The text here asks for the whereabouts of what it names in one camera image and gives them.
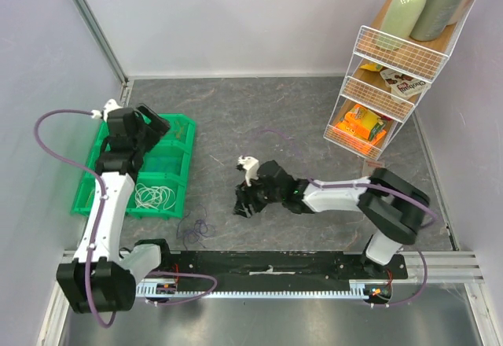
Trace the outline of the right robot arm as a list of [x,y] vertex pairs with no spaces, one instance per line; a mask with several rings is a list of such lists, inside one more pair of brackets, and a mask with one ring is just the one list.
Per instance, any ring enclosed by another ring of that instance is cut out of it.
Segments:
[[430,212],[426,193],[383,167],[369,176],[337,182],[296,179],[276,161],[261,164],[252,156],[240,156],[237,170],[244,172],[244,181],[235,189],[236,215],[247,218],[275,203],[294,214],[364,214],[376,227],[359,260],[362,273],[369,278],[381,276],[403,245],[416,242],[424,216]]

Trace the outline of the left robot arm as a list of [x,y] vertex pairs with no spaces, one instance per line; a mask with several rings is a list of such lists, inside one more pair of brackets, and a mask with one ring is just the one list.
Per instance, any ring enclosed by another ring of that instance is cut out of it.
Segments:
[[166,277],[172,258],[160,239],[139,241],[119,254],[127,205],[145,155],[170,130],[169,122],[147,105],[124,108],[109,101],[102,111],[108,128],[91,174],[94,201],[83,238],[72,261],[57,268],[57,282],[70,307],[79,314],[128,311],[140,282],[151,273]]

